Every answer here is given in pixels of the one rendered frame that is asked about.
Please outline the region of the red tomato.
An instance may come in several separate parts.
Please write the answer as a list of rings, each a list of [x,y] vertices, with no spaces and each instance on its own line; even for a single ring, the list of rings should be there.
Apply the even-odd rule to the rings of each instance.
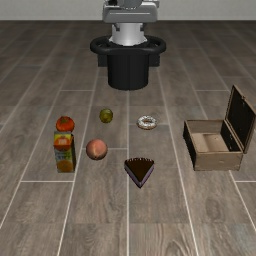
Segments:
[[[75,123],[69,116],[61,116],[56,122],[56,129],[60,132],[72,132],[75,128]]]

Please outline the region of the wooden box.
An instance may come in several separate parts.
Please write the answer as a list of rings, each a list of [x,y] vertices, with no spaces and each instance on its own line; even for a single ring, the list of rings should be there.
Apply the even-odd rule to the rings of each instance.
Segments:
[[[238,171],[243,151],[225,120],[186,120],[185,140],[195,171]]]

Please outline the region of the wooden box lid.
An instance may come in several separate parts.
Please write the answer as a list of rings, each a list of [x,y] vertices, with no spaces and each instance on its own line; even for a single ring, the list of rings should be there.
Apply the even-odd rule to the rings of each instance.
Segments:
[[[231,89],[225,121],[231,128],[241,150],[247,153],[256,124],[256,111],[236,85],[233,85]]]

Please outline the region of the white frosted donut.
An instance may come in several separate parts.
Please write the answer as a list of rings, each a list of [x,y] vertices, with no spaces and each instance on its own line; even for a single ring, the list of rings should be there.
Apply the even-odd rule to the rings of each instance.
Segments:
[[[151,130],[157,126],[157,121],[152,116],[144,115],[137,120],[137,126],[144,130]]]

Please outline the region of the green round fruit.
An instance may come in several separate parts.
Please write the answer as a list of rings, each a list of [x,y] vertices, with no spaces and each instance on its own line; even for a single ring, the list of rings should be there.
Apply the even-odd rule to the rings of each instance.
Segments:
[[[100,111],[99,118],[103,123],[110,123],[113,119],[113,112],[111,109],[105,108]]]

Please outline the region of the pink peach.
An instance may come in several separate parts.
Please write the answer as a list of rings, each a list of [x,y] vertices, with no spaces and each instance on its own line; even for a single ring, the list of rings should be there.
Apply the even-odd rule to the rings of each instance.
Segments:
[[[108,151],[106,143],[100,139],[93,139],[86,145],[86,154],[92,160],[102,160]]]

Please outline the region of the chocolate cake wedge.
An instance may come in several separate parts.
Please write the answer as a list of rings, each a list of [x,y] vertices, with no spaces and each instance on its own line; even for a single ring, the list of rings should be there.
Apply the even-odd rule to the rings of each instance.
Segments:
[[[154,161],[149,158],[130,158],[124,162],[124,169],[138,188],[141,188],[154,170]]]

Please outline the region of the orange juice carton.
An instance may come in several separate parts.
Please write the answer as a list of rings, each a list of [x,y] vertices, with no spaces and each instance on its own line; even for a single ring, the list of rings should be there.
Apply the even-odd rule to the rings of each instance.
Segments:
[[[54,153],[57,171],[72,173],[76,168],[74,136],[71,132],[54,132]]]

